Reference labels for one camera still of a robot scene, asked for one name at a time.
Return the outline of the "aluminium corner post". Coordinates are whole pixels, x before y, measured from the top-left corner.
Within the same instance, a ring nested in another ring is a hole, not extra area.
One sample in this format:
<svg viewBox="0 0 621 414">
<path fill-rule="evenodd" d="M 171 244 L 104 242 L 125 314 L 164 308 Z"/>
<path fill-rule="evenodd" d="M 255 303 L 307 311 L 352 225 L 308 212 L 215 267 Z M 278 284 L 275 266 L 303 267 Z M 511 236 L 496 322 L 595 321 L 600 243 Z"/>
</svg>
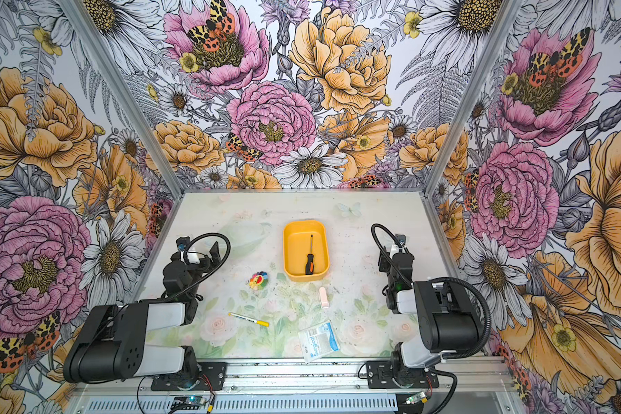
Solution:
<svg viewBox="0 0 621 414">
<path fill-rule="evenodd" d="M 72 27 L 86 46 L 87 51 L 98 65 L 103 79 L 110 87 L 117 102 L 124 110 L 130 126 L 136 131 L 143 142 L 144 147 L 151 156 L 152 161 L 158 168 L 162 179 L 166 182 L 172 193 L 172 198 L 179 201 L 183 198 L 185 189 L 181 186 L 174 169 L 165 157 L 160 144 L 155 139 L 152 129 L 150 129 L 146 118 L 137 105 L 129 86 L 120 72 L 115 60 L 113 60 L 110 48 L 101 39 L 100 34 L 91 20 L 90 15 L 82 1 L 62 1 L 60 7 L 70 20 Z"/>
<path fill-rule="evenodd" d="M 523 1 L 519 0 L 504 1 L 500 8 L 498 17 L 485 43 L 484 51 L 475 62 L 474 72 L 469 79 L 467 89 L 462 95 L 455 116 L 450 123 L 450 128 L 446 134 L 443 147 L 440 149 L 434 166 L 431 169 L 431 175 L 426 181 L 424 195 L 427 198 L 432 195 L 433 191 L 435 191 L 438 186 L 439 180 L 443 177 L 443 173 L 450 161 L 450 156 L 460 141 L 469 114 L 481 93 L 481 88 L 491 74 L 494 61 L 505 46 L 506 39 L 510 32 L 512 32 L 512 27 L 523 3 Z"/>
</svg>

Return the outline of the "yellow plastic bin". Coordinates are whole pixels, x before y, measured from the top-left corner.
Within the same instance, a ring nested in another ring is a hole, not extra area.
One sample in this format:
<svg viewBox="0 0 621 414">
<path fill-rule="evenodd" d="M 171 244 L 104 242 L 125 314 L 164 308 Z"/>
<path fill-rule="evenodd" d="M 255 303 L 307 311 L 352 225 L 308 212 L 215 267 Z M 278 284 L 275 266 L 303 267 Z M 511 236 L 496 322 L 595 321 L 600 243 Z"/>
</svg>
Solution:
<svg viewBox="0 0 621 414">
<path fill-rule="evenodd" d="M 315 272 L 305 275 L 310 236 L 314 235 Z M 317 220 L 301 220 L 284 228 L 284 269 L 293 282 L 312 282 L 323 279 L 329 272 L 329 246 L 324 225 Z"/>
</svg>

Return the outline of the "aluminium front rail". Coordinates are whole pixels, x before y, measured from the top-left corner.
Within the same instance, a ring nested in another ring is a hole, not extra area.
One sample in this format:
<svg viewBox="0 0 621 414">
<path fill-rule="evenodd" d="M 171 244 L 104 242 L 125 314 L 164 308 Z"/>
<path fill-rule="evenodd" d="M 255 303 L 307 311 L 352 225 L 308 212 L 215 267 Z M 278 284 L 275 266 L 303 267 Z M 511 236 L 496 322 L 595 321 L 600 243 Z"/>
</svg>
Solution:
<svg viewBox="0 0 621 414">
<path fill-rule="evenodd" d="M 325 358 L 312 363 L 301 359 L 229 359 L 219 397 L 255 394 L 373 393 L 366 380 L 364 358 Z M 456 375 L 457 393 L 515 392 L 514 379 L 500 357 L 477 355 L 442 363 L 438 368 Z M 103 385 L 78 385 L 69 396 L 150 397 L 202 395 L 207 391 L 154 391 L 153 380 L 127 379 Z"/>
</svg>

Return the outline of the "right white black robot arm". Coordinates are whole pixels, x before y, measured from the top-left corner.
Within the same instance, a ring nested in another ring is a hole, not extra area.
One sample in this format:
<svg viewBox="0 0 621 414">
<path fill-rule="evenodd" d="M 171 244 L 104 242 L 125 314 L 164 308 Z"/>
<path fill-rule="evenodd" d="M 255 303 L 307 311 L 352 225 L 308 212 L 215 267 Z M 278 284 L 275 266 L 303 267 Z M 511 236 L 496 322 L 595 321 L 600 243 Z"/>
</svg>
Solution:
<svg viewBox="0 0 621 414">
<path fill-rule="evenodd" d="M 394 314 L 414 316 L 418 333 L 397 343 L 389 362 L 367 364 L 371 389 L 437 386 L 431 369 L 476 354 L 492 328 L 492 312 L 478 289 L 449 277 L 412 281 L 413 260 L 405 248 L 379 254 L 379 271 L 387 276 L 386 306 Z"/>
</svg>

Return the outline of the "right aluminium corner post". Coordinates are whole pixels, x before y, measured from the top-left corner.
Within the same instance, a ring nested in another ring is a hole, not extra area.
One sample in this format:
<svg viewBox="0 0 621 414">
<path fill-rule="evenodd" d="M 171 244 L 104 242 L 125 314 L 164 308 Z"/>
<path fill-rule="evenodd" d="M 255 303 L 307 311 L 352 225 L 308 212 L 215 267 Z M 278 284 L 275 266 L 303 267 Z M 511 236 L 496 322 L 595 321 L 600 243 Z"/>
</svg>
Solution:
<svg viewBox="0 0 621 414">
<path fill-rule="evenodd" d="M 475 62 L 474 72 L 469 79 L 467 89 L 462 95 L 455 116 L 450 123 L 450 128 L 446 134 L 443 147 L 440 149 L 434 166 L 431 169 L 431 175 L 426 181 L 424 195 L 427 198 L 432 195 L 433 191 L 435 191 L 438 186 L 439 180 L 443 177 L 443 173 L 450 161 L 450 156 L 460 141 L 469 114 L 481 93 L 481 88 L 491 74 L 494 61 L 505 46 L 506 39 L 510 32 L 512 32 L 512 27 L 523 3 L 523 1 L 519 0 L 504 1 L 500 8 L 498 17 L 485 43 L 484 51 Z"/>
</svg>

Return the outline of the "right green circuit board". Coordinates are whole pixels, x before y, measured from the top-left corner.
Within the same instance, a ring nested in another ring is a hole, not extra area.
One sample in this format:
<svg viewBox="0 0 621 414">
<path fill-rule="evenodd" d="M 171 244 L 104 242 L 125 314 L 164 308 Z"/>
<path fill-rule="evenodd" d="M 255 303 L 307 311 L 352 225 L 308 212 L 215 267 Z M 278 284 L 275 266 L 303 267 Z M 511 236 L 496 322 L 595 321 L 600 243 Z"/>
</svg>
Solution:
<svg viewBox="0 0 621 414">
<path fill-rule="evenodd" d="M 426 404 L 428 402 L 428 395 L 426 392 L 419 392 L 411 395 L 405 399 L 406 405 Z"/>
</svg>

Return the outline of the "black orange screwdriver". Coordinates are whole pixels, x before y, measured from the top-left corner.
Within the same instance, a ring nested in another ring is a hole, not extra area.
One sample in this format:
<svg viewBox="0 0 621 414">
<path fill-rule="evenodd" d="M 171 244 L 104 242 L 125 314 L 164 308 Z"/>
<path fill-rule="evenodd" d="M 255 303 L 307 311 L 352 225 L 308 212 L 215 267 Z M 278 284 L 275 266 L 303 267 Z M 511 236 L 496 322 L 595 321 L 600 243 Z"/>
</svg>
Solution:
<svg viewBox="0 0 621 414">
<path fill-rule="evenodd" d="M 314 244 L 314 235 L 310 235 L 309 253 L 306 257 L 306 263 L 305 263 L 305 275 L 312 275 L 315 272 L 313 244 Z"/>
</svg>

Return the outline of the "clear blue plastic packet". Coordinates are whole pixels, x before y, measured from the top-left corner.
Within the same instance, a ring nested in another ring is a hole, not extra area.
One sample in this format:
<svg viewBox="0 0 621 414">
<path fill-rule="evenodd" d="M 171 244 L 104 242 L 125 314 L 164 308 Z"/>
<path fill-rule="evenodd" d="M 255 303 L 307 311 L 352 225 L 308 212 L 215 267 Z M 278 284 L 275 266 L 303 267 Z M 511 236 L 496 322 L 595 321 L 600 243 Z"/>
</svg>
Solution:
<svg viewBox="0 0 621 414">
<path fill-rule="evenodd" d="M 338 352 L 341 347 L 331 321 L 324 321 L 298 333 L 303 358 L 307 363 Z"/>
</svg>

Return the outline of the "yellow white marker pen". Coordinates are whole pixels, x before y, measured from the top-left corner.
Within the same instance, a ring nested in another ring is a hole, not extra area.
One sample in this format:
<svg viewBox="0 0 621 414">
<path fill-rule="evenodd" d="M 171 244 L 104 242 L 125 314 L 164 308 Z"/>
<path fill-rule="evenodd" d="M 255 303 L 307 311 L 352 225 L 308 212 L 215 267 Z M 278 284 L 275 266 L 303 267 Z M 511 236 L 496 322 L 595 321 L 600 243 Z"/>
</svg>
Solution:
<svg viewBox="0 0 621 414">
<path fill-rule="evenodd" d="M 266 321 L 263 321 L 257 318 L 253 318 L 253 317 L 247 317 L 245 315 L 237 314 L 234 312 L 228 313 L 228 316 L 234 317 L 234 318 L 237 318 L 243 321 L 247 321 L 251 324 L 257 324 L 258 326 L 265 327 L 265 328 L 268 328 L 270 326 L 269 322 L 266 322 Z"/>
</svg>

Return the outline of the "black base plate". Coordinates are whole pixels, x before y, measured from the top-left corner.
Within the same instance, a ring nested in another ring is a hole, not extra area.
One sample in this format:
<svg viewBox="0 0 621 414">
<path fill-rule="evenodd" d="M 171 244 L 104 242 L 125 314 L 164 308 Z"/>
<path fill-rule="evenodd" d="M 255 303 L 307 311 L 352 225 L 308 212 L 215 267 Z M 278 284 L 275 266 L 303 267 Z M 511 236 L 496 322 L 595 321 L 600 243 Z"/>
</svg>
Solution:
<svg viewBox="0 0 621 414">
<path fill-rule="evenodd" d="M 368 361 L 359 373 L 369 389 L 428 389 L 439 386 L 438 377 L 422 368 L 408 368 L 391 361 Z"/>
<path fill-rule="evenodd" d="M 200 362 L 189 370 L 155 376 L 150 387 L 154 392 L 222 391 L 227 367 L 226 362 Z"/>
</svg>

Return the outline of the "colourful round toy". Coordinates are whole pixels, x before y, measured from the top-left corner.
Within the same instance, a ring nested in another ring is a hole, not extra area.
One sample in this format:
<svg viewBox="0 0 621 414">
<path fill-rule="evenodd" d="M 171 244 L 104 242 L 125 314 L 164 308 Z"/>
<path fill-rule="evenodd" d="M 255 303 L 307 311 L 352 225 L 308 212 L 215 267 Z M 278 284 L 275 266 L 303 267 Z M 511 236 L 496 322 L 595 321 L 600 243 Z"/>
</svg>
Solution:
<svg viewBox="0 0 621 414">
<path fill-rule="evenodd" d="M 248 281 L 248 287 L 252 291 L 260 291 L 267 287 L 269 283 L 269 277 L 267 272 L 258 272 L 253 274 Z"/>
</svg>

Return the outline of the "pink small tube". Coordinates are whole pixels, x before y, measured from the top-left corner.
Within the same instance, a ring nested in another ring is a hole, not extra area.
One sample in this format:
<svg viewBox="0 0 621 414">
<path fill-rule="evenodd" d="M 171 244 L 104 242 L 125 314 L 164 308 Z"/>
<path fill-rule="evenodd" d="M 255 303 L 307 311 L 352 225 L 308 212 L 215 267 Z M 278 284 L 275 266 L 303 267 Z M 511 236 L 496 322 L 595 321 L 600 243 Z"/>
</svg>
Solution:
<svg viewBox="0 0 621 414">
<path fill-rule="evenodd" d="M 318 296 L 320 300 L 320 305 L 322 309 L 329 308 L 329 296 L 326 288 L 324 286 L 320 286 L 318 289 Z"/>
</svg>

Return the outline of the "left aluminium corner post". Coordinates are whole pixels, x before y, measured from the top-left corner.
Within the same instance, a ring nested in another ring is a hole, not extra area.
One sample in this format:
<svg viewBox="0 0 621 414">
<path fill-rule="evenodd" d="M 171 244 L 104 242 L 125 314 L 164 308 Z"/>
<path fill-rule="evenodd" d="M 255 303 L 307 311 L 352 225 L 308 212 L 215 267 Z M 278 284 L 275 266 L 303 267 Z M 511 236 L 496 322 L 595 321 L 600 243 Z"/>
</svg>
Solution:
<svg viewBox="0 0 621 414">
<path fill-rule="evenodd" d="M 100 34 L 91 20 L 90 15 L 82 1 L 62 1 L 60 7 L 70 20 L 72 27 L 86 46 L 87 51 L 98 65 L 103 79 L 110 87 L 117 102 L 124 110 L 130 126 L 136 131 L 143 142 L 144 147 L 151 156 L 152 161 L 158 168 L 162 179 L 166 182 L 172 193 L 172 198 L 179 201 L 183 198 L 185 189 L 181 186 L 174 169 L 165 157 L 160 144 L 155 139 L 152 129 L 150 129 L 146 118 L 137 105 L 129 86 L 120 72 L 115 60 L 113 60 L 110 48 L 101 39 Z"/>
</svg>

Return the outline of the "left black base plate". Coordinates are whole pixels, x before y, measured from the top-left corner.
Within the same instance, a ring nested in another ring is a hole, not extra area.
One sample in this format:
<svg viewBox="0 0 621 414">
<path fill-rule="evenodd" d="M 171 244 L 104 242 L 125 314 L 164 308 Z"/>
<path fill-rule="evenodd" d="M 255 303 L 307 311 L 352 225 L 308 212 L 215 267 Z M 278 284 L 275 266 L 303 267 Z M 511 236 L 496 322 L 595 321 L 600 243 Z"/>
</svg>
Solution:
<svg viewBox="0 0 621 414">
<path fill-rule="evenodd" d="M 200 362 L 189 370 L 155 376 L 150 387 L 154 392 L 222 391 L 227 367 L 226 362 Z"/>
</svg>

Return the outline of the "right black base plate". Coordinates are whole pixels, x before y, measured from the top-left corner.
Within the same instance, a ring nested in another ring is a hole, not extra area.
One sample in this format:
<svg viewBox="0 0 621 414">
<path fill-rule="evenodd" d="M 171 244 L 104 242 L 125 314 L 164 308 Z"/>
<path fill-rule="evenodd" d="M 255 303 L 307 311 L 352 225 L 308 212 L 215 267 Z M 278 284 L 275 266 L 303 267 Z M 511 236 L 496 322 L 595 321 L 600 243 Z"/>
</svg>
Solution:
<svg viewBox="0 0 621 414">
<path fill-rule="evenodd" d="M 439 386 L 438 377 L 422 368 L 408 368 L 391 361 L 368 361 L 359 373 L 369 389 L 428 389 Z"/>
</svg>

